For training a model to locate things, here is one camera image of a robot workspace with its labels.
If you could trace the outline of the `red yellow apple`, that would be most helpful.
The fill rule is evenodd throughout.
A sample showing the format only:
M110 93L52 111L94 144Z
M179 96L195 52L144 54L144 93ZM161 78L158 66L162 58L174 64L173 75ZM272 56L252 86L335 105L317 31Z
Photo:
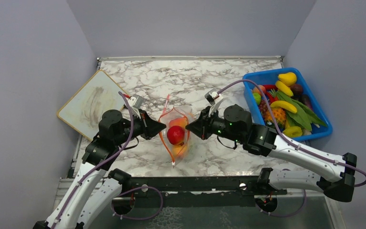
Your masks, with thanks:
M168 129L166 135L170 144L181 145L184 142L185 130L180 126L173 126Z

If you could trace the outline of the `clear orange zip top bag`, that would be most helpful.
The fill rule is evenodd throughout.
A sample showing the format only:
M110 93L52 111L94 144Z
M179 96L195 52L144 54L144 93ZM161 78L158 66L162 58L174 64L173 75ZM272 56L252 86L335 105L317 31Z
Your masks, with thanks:
M192 133L186 129L186 126L194 121L192 108L175 106L164 110L158 121L166 125L159 135L174 167L188 155L192 146Z

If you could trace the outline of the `small orange peach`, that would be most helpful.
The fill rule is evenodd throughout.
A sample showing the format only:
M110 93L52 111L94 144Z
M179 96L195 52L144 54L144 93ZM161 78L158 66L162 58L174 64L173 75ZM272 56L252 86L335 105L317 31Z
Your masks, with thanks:
M179 117L171 120L169 122L169 127L180 126L181 128L185 128L188 125L188 119L185 117Z

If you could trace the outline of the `pink peach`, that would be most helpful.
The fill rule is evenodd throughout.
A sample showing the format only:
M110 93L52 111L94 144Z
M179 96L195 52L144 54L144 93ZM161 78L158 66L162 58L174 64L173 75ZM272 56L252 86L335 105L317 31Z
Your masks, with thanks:
M175 160L185 158L188 153L188 144L173 146L171 153Z

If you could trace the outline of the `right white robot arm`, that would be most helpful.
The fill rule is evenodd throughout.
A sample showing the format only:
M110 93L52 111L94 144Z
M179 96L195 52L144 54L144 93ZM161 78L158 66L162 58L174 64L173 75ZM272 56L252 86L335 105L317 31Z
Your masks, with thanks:
M256 181L256 189L262 194L272 190L287 188L314 190L327 197L351 202L355 188L357 164L354 154L342 156L301 144L265 125L255 124L251 113L238 105L224 110L223 117L218 112L209 115L206 107L200 116L185 128L202 140L215 134L241 144L243 149L258 156L269 156L303 167L304 171L277 171L263 169Z

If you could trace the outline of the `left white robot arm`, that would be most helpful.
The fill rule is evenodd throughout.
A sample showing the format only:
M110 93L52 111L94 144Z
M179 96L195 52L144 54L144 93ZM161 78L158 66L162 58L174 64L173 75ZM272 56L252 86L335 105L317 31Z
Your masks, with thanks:
M99 131L86 147L80 170L57 208L35 229L86 229L97 214L116 196L125 196L136 188L131 175L109 171L129 141L137 136L149 140L166 128L139 109L131 120L118 110L108 110L98 124Z

